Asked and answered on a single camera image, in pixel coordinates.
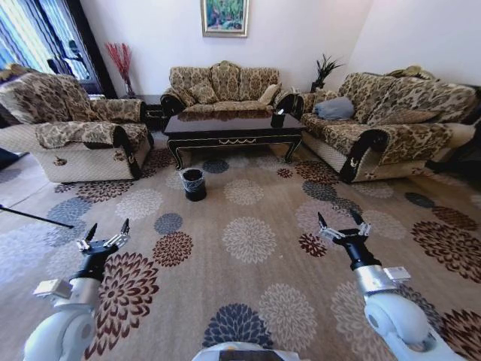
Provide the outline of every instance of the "glass tabletop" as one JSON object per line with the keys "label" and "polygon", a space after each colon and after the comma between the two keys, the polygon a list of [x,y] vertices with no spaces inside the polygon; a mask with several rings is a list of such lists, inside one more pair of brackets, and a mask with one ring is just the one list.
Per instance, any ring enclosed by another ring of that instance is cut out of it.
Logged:
{"label": "glass tabletop", "polygon": [[279,116],[271,111],[182,112],[169,120],[164,133],[303,128],[291,114]]}

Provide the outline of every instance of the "dark wood trim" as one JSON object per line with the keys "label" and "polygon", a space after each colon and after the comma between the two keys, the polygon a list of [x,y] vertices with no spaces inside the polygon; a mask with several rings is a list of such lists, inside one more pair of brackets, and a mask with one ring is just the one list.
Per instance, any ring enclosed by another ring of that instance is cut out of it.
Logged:
{"label": "dark wood trim", "polygon": [[112,80],[110,79],[110,75],[108,74],[107,67],[105,66],[102,55],[100,54],[98,45],[95,42],[89,21],[83,12],[82,4],[80,1],[65,1],[65,5],[70,11],[71,17],[75,23],[75,26],[77,27],[78,34],[83,42],[83,46],[86,48],[87,53],[92,61],[103,93],[109,99],[118,98],[113,87]]}

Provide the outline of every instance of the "table leg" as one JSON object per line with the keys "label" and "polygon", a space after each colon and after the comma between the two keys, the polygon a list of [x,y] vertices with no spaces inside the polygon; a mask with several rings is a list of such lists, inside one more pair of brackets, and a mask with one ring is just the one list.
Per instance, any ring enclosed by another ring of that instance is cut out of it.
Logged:
{"label": "table leg", "polygon": [[179,149],[177,148],[177,145],[175,144],[174,141],[167,141],[167,147],[171,151],[172,156],[175,159],[175,162],[177,163],[177,170],[181,170],[183,168],[183,163],[182,163],[182,158],[180,157],[179,154]]}
{"label": "table leg", "polygon": [[284,160],[286,161],[286,163],[292,162],[292,154],[294,154],[295,150],[298,149],[301,141],[302,141],[302,137],[299,135],[299,137],[291,143],[291,145],[289,146],[289,149],[287,150],[286,155],[284,156]]}

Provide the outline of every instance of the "side table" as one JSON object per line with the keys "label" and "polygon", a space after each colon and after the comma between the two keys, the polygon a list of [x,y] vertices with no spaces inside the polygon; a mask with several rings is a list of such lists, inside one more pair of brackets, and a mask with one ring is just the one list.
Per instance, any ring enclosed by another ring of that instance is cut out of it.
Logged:
{"label": "side table", "polygon": [[170,117],[164,116],[162,106],[160,105],[160,95],[136,94],[135,98],[145,103],[144,122],[147,128],[163,132]]}

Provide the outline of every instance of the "framed painting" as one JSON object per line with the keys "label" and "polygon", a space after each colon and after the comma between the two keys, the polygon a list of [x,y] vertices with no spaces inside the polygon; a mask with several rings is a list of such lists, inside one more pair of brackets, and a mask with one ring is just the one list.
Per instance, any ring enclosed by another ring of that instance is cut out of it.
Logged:
{"label": "framed painting", "polygon": [[201,0],[202,35],[247,36],[249,0]]}

